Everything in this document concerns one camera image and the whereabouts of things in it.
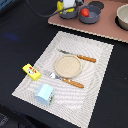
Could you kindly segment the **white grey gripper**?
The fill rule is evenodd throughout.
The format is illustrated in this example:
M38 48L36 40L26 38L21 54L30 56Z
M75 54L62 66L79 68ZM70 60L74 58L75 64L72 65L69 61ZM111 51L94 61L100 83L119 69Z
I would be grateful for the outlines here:
M65 9L71 9L83 4L83 0L63 0L63 7Z

